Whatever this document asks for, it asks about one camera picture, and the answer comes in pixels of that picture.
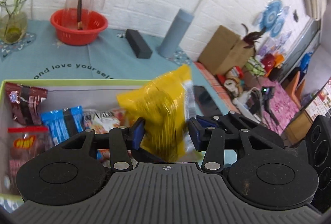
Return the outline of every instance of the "black stick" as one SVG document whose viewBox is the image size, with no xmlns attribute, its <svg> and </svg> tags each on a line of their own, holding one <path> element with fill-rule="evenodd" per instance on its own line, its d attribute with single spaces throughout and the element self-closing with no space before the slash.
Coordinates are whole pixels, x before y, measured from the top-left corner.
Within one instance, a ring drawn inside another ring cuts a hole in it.
<svg viewBox="0 0 331 224">
<path fill-rule="evenodd" d="M 82 0 L 78 0 L 78 6 L 77 6 L 77 24 L 78 24 L 78 30 L 83 29 L 83 23 L 82 23 Z"/>
</svg>

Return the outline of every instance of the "maroon snack package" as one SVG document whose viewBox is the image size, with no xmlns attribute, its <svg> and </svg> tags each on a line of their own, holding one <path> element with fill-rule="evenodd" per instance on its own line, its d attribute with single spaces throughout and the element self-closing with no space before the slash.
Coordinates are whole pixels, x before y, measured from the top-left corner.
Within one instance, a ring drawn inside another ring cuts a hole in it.
<svg viewBox="0 0 331 224">
<path fill-rule="evenodd" d="M 14 113 L 14 120 L 22 125 L 41 125 L 38 105 L 47 98 L 47 90 L 7 82 L 6 95 Z"/>
<path fill-rule="evenodd" d="M 4 186 L 10 194 L 19 195 L 16 174 L 21 166 L 52 147 L 47 127 L 8 128 L 8 171 Z"/>
</svg>

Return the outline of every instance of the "blue tablecloth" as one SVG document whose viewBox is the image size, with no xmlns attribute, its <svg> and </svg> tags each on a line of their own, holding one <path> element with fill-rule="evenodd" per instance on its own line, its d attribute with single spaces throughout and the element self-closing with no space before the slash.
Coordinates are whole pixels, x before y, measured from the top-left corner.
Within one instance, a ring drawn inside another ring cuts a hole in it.
<svg viewBox="0 0 331 224">
<path fill-rule="evenodd" d="M 36 40 L 17 49 L 0 45 L 0 80 L 4 79 L 153 79 L 178 65 L 161 57 L 156 47 L 162 38 L 143 35 L 153 50 L 150 59 L 137 59 L 121 30 L 107 29 L 88 46 L 74 47 L 59 42 L 55 29 L 46 21 L 30 21 L 28 33 Z M 228 109 L 203 75 L 191 64 L 193 82 L 209 91 L 223 114 Z M 226 152 L 225 163 L 235 154 Z"/>
</svg>

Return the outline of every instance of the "yellow snack bag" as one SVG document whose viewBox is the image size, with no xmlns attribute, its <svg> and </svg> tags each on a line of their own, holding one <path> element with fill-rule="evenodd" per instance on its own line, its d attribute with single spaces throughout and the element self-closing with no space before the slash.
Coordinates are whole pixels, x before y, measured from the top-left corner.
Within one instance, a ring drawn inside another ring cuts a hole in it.
<svg viewBox="0 0 331 224">
<path fill-rule="evenodd" d="M 189 66 L 163 74 L 138 90 L 119 94 L 117 101 L 127 110 L 130 123 L 139 117 L 146 120 L 143 149 L 166 162 L 185 154 L 186 122 L 196 117 Z"/>
</svg>

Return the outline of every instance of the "gray-blue cylinder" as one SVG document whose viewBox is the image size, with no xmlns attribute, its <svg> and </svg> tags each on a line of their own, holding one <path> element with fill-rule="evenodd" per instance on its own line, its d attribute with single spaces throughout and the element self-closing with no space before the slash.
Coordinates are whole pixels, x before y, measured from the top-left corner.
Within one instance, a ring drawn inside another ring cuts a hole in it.
<svg viewBox="0 0 331 224">
<path fill-rule="evenodd" d="M 180 9 L 173 20 L 161 46 L 157 48 L 158 53 L 165 57 L 171 58 L 176 52 L 180 41 L 183 39 L 188 27 L 190 27 L 194 16 L 185 10 Z"/>
</svg>

